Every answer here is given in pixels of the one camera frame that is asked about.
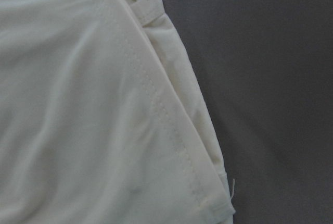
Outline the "beige long sleeve shirt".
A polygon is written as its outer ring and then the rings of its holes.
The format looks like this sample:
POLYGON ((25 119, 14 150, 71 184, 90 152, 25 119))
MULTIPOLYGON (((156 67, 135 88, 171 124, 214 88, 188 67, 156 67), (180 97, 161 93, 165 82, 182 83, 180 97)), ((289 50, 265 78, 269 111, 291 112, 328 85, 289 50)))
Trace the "beige long sleeve shirt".
POLYGON ((1 0, 1 223, 232 223, 162 0, 1 0))

